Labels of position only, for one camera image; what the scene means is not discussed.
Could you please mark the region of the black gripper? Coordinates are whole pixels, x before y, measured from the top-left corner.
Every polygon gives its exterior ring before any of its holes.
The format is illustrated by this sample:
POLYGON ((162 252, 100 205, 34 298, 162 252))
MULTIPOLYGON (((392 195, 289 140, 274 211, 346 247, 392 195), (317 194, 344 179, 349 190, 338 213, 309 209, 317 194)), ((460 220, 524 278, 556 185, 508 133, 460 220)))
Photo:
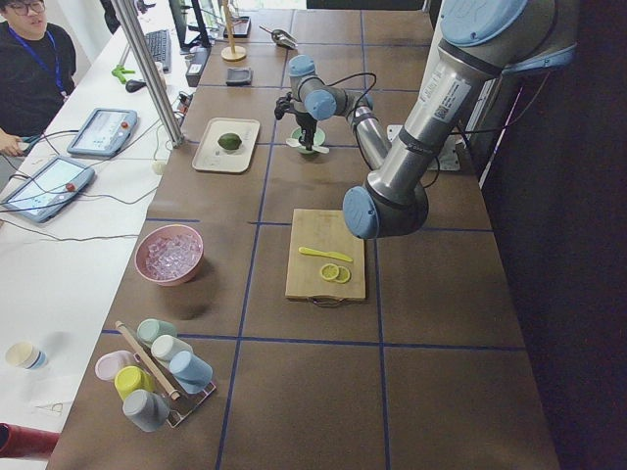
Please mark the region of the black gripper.
POLYGON ((274 117, 282 120, 286 114, 293 115, 297 124, 302 129, 299 137, 300 144, 307 150, 314 148, 314 134, 316 132, 316 119, 307 111, 301 111, 291 94, 279 97, 275 101, 274 117))

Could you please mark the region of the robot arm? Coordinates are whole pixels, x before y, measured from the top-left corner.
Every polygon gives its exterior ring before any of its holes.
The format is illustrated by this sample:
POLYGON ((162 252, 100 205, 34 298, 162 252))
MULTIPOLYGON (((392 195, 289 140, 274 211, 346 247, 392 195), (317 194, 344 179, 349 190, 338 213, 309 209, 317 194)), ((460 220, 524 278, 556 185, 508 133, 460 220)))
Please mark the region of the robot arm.
POLYGON ((365 93, 326 84, 314 60, 289 62, 291 90, 277 100, 276 118, 292 114, 311 149, 317 124, 343 117, 371 171, 347 191, 342 211, 361 239, 418 230, 428 215, 420 179, 484 83, 502 74, 552 71, 574 56, 577 1, 447 1, 441 7, 439 60, 398 135, 389 139, 365 93))

